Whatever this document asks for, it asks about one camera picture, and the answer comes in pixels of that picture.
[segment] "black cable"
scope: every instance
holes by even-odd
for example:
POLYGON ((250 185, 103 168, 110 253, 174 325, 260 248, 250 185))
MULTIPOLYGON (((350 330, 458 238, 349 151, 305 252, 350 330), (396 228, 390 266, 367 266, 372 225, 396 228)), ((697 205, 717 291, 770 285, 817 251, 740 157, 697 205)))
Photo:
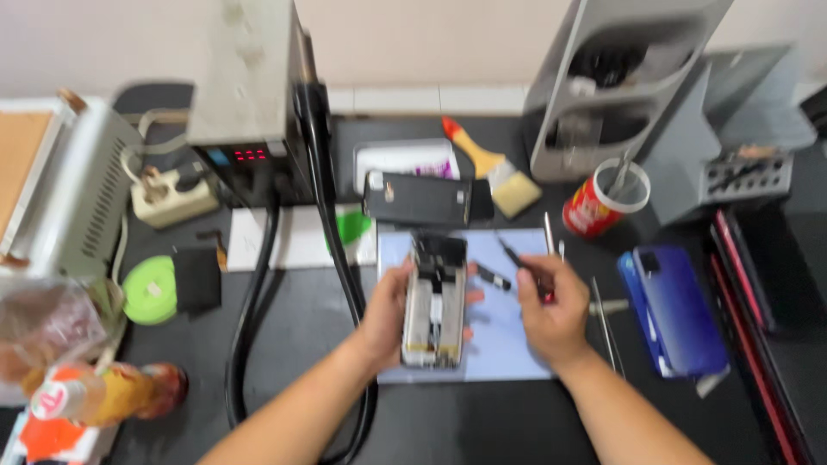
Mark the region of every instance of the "black cable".
MULTIPOLYGON (((365 296, 361 283, 356 280, 347 263, 347 255, 336 223, 336 183, 333 178, 330 132, 327 127, 327 115, 330 114, 327 107, 327 89, 319 83, 302 83, 297 84, 295 90, 296 113, 302 136, 307 144, 313 195, 319 215, 322 217, 324 237, 330 246, 333 264, 342 282, 353 324, 358 326, 365 312, 365 296)), ((362 394, 356 428, 347 448, 331 458, 322 459, 320 463, 348 464, 356 457, 370 432, 378 393, 379 387, 376 380, 373 380, 362 394)))
POLYGON ((247 408, 244 406, 244 373, 247 365, 247 356, 252 346, 252 315, 255 313, 256 303, 270 268, 270 255, 273 253, 275 233, 279 225, 279 193, 268 188, 267 196, 267 223, 264 237, 261 242, 256 269, 253 271, 250 287, 247 288, 244 303, 241 305, 241 315, 238 317, 236 335, 232 338, 230 358, 224 368, 224 402, 227 404, 227 419, 230 429, 235 429, 239 423, 247 418, 247 408))

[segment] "white tile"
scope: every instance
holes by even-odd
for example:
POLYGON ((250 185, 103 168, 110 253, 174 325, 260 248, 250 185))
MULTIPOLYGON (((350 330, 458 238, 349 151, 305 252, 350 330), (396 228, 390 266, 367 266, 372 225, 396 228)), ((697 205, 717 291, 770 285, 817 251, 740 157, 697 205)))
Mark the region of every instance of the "white tile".
POLYGON ((357 87, 353 104, 357 113, 439 113, 439 87, 357 87))
POLYGON ((353 113, 353 88, 332 88, 327 90, 330 113, 353 113))
POLYGON ((522 85, 441 85, 439 99, 445 113, 520 114, 525 91, 522 85))

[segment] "red can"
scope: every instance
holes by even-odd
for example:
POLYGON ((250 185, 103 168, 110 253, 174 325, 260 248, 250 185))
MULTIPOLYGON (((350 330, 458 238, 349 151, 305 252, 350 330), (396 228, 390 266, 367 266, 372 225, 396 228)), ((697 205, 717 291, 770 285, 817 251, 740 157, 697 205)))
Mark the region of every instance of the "red can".
POLYGON ((620 165, 619 158, 604 161, 595 173, 563 205, 563 224, 581 237, 595 237, 611 228, 630 213, 643 209, 652 193, 649 177, 638 165, 629 165, 626 175, 628 192, 612 200, 604 194, 605 188, 614 181, 614 173, 620 165))

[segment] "workbench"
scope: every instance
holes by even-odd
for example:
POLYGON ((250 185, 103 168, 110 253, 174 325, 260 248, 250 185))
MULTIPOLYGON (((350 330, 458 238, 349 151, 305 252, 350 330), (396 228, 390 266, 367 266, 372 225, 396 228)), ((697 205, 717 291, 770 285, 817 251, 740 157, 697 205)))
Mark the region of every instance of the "workbench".
MULTIPOLYGON (((126 89, 114 106, 120 113, 187 108, 191 93, 187 84, 138 85, 126 89)), ((457 120, 481 146, 508 154, 517 167, 527 170, 519 118, 457 120)), ((148 143, 166 140, 183 130, 182 126, 153 127, 148 143)), ((355 144, 442 137, 442 127, 438 117, 335 117, 332 133, 339 201, 350 202, 356 200, 351 192, 355 144)), ((167 156, 147 157, 147 163, 163 171, 194 159, 195 154, 184 148, 167 156)), ((458 155, 457 159, 464 175, 473 173, 464 156, 458 155)), ((514 221, 505 221, 498 212, 493 221, 475 224, 473 228, 539 228, 543 212, 549 211, 555 238, 566 241, 567 261, 584 281, 596 277, 604 300, 625 298, 615 261, 622 252, 643 243, 685 247, 705 283, 701 251, 704 227, 660 229, 651 210, 645 209, 603 237, 587 242, 562 226, 563 202, 577 187, 578 184, 545 185, 542 200, 514 221)), ((231 211, 222 208, 155 231, 130 214, 124 275, 147 257, 172 253, 173 247, 212 245, 198 241, 196 232, 218 229, 228 237, 230 216, 231 211)), ((227 435, 224 365, 250 275, 222 276, 219 309, 196 317, 179 314, 159 326, 131 325, 119 359, 136 365, 165 361, 182 367, 190 379, 189 396, 166 417, 126 421, 108 459, 110 463, 195 463, 227 435)), ((265 285, 270 308, 261 318, 246 369, 244 394, 250 411, 281 392, 353 330, 341 285, 332 268, 277 271, 271 272, 270 277, 275 283, 265 285)), ((370 296, 376 282, 375 268, 362 267, 361 280, 370 296)), ((716 463, 771 462, 762 427, 738 370, 733 370, 702 400, 692 382, 665 381, 654 372, 632 312, 612 314, 609 321, 629 382, 716 463)), ((605 353, 593 318, 587 336, 599 352, 605 353)), ((349 439, 352 420, 351 415, 335 441, 336 447, 349 439)), ((571 397, 559 381, 551 380, 381 386, 370 437, 355 463, 545 465, 597 464, 598 459, 571 397)))

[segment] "white machine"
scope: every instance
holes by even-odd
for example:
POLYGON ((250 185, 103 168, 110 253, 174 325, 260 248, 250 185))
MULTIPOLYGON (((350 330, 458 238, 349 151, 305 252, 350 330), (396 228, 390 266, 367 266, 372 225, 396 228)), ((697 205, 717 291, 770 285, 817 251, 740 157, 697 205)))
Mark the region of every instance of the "white machine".
POLYGON ((60 98, 0 100, 2 112, 51 111, 12 219, 0 276, 105 276, 131 180, 119 156, 142 143, 102 98, 77 113, 60 98), (27 266, 20 266, 28 261, 27 266))

